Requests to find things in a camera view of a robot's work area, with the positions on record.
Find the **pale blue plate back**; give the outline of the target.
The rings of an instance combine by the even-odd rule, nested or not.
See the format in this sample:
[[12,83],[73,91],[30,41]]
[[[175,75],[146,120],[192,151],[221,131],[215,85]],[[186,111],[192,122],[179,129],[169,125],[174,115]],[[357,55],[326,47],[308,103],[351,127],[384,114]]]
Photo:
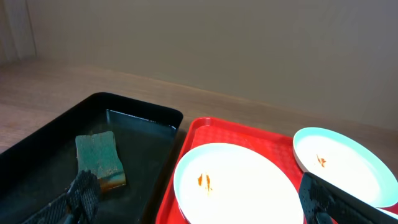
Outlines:
[[297,131],[293,154],[298,166],[373,207],[397,204],[397,179],[366,147],[335,131]]

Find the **pale blue plate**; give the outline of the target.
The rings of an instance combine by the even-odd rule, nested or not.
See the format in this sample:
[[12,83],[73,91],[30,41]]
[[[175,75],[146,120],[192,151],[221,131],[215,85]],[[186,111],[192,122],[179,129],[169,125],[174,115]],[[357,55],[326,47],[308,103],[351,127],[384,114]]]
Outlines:
[[234,144],[188,151],[176,166],[174,192],[189,223],[304,223],[289,178],[264,156]]
[[373,207],[397,204],[397,179],[366,147],[335,131],[297,131],[293,154],[298,166]]

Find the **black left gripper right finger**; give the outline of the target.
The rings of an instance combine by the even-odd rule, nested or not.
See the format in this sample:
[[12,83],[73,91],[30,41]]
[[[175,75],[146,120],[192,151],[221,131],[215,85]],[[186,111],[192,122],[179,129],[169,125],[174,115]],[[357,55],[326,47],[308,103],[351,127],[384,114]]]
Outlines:
[[318,176],[304,173],[299,199],[307,223],[397,223],[397,217],[368,205]]

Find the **green scrubbing sponge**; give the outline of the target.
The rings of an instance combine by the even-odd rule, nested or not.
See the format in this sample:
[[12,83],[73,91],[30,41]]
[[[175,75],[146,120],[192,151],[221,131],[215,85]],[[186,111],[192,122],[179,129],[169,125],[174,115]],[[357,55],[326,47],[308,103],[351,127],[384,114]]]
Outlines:
[[112,131],[75,138],[78,170],[96,176],[103,192],[126,185],[126,175],[118,156]]

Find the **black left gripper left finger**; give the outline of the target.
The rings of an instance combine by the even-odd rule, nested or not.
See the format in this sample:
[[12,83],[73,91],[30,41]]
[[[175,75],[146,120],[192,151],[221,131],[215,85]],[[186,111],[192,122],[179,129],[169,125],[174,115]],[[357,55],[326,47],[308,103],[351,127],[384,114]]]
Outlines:
[[23,221],[23,224],[94,223],[100,194],[97,177],[90,171],[80,171],[65,193]]

